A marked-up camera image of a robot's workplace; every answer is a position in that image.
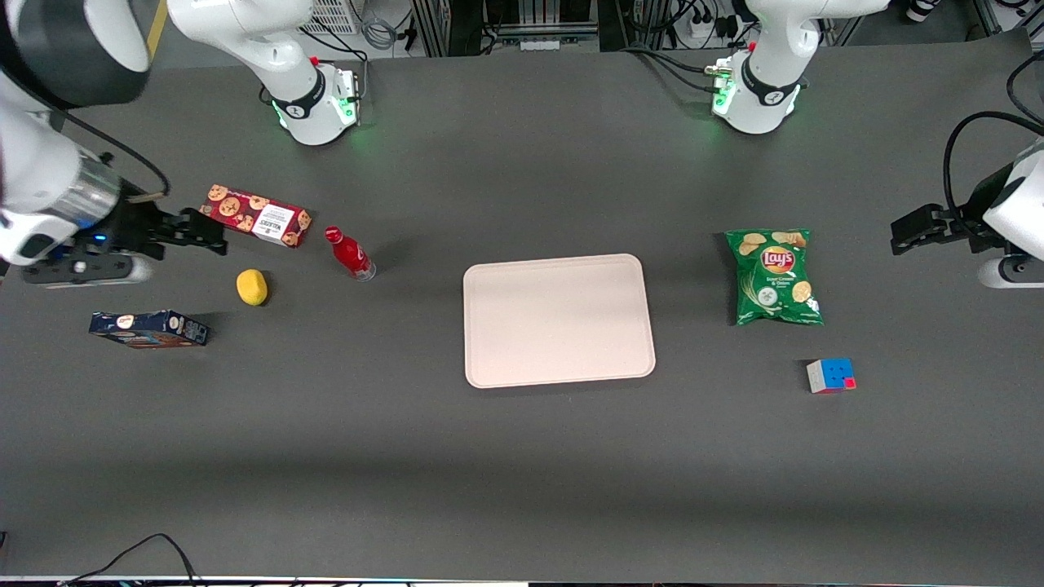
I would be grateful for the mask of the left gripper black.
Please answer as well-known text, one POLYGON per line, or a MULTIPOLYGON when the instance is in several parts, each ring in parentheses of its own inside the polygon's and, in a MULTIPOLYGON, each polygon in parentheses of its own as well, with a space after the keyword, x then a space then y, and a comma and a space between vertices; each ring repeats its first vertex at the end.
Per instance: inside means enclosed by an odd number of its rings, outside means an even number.
MULTIPOLYGON (((1006 238, 984 222, 984 212, 999 198, 1012 170, 1011 167, 1002 167, 981 179, 968 201, 958 205, 952 213, 951 230, 967 239, 972 252, 1007 246, 1006 238)), ((939 204, 927 204, 891 224, 892 255, 902 255, 907 249, 917 248, 923 239, 949 239, 951 230, 947 209, 939 204)))

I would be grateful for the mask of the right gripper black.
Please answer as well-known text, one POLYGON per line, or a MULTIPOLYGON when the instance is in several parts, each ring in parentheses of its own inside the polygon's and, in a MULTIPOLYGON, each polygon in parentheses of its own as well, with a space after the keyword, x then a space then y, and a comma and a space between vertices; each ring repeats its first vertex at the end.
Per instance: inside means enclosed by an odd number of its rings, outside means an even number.
POLYGON ((134 196, 145 196, 145 192, 133 183, 120 183, 116 207, 99 224, 79 231, 77 245, 155 260, 164 259, 166 245, 193 245, 227 255, 223 224, 197 209, 170 214, 155 201, 132 201, 134 196))

